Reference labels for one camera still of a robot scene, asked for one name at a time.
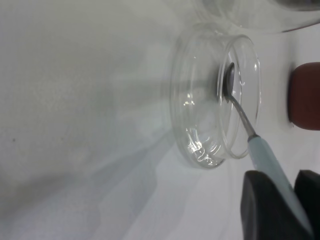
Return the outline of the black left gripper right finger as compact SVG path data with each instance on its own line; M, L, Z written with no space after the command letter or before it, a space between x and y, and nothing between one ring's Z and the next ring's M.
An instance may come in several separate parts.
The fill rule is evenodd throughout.
M311 170L300 170L294 192L311 224L314 239L320 239L320 175Z

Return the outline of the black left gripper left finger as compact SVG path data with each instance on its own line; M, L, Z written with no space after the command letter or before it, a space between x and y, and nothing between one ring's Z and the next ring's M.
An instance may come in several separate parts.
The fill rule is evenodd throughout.
M272 180L263 172L244 174L240 203L245 240L311 240Z

